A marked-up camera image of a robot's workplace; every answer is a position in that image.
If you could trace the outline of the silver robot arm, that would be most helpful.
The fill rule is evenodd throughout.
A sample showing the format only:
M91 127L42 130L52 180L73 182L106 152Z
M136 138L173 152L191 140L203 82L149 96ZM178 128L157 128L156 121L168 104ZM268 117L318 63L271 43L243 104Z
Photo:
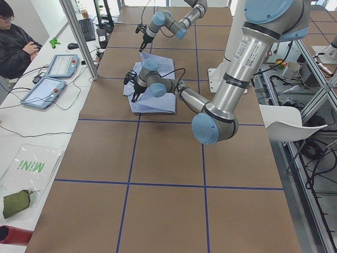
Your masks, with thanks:
M145 91L156 97L175 94L195 112L194 137L203 144L214 144L233 137L239 127L234 110L251 79L275 42L304 38L309 31L310 1L246 1L243 6L243 35L221 79L212 101L194 92L182 80L165 79L158 63L147 59L139 73L130 71L124 84L133 84L132 102Z
M207 11L207 1L185 1L192 10L186 14L179 22L177 22L170 11L155 12L149 25L143 22L137 25L135 33L143 33L143 42L139 52L143 52L147 44L153 42L159 30L164 26L178 39L183 39L187 34L187 30L199 19L202 18Z

